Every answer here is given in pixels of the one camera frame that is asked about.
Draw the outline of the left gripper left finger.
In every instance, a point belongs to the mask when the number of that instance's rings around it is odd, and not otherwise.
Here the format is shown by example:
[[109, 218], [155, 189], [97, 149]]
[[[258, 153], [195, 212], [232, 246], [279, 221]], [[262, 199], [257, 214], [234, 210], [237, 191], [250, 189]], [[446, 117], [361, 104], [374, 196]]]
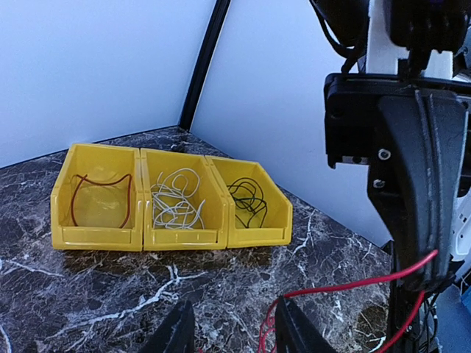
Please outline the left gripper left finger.
[[178, 302], [154, 331], [142, 352], [195, 352], [195, 317], [190, 301]]

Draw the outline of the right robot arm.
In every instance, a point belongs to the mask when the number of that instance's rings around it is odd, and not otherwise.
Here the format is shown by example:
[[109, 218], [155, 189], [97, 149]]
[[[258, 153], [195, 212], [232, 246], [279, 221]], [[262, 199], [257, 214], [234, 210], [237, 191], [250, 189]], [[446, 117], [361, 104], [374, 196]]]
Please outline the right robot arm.
[[426, 352], [427, 319], [470, 253], [470, 85], [449, 79], [330, 74], [327, 163], [366, 165], [367, 195], [392, 236], [383, 352]]

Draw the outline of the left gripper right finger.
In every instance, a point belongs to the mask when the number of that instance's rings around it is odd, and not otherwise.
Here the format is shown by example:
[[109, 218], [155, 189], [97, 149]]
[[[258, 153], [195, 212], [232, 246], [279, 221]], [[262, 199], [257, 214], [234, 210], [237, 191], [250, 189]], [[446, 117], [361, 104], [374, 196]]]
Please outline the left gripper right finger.
[[336, 353], [293, 299], [278, 298], [275, 310], [278, 353]]

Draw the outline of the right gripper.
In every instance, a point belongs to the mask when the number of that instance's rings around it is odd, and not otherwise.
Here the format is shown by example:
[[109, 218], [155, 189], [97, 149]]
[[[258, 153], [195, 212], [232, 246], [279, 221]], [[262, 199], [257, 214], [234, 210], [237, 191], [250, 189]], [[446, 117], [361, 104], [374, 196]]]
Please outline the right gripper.
[[447, 277], [456, 197], [470, 191], [470, 84], [382, 74], [325, 80], [327, 164], [369, 167], [368, 196], [406, 269], [432, 251]]

